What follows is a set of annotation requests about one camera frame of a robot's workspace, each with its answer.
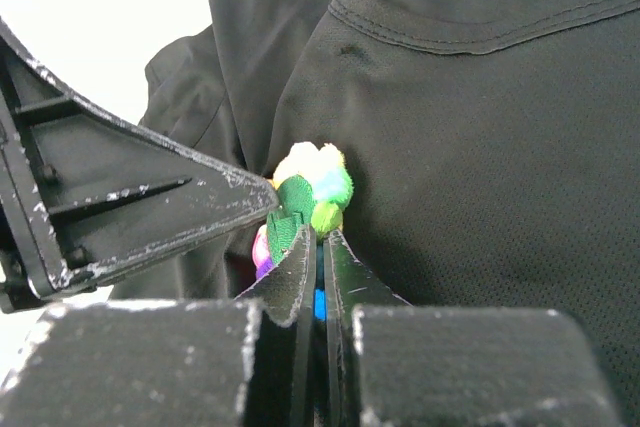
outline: black cloth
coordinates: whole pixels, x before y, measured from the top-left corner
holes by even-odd
[[[270,176],[346,154],[355,254],[416,304],[568,311],[640,425],[640,0],[210,0],[142,123]],[[116,287],[235,295],[256,228]]]

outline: white background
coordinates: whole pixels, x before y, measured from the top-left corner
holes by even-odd
[[[0,0],[0,16],[49,70],[130,122],[146,106],[147,61],[211,22],[208,0]],[[0,314],[0,383],[39,315]]]

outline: stuffed toy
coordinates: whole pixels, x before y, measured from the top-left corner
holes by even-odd
[[[342,230],[343,213],[353,197],[344,155],[331,144],[321,149],[311,142],[294,144],[270,182],[280,207],[269,214],[253,244],[258,279],[285,257],[300,226],[310,224],[318,242],[332,230]]]

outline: black fabric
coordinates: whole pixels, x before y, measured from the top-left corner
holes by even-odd
[[[640,425],[640,0],[210,0],[143,124],[268,176],[335,143],[355,254],[416,304],[584,323]],[[118,286],[216,297],[256,228]]]

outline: neckline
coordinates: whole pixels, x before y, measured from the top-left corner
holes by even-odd
[[[381,42],[434,54],[489,54],[561,30],[640,9],[640,0],[543,0],[488,23],[454,23],[384,0],[332,0],[329,12]]]

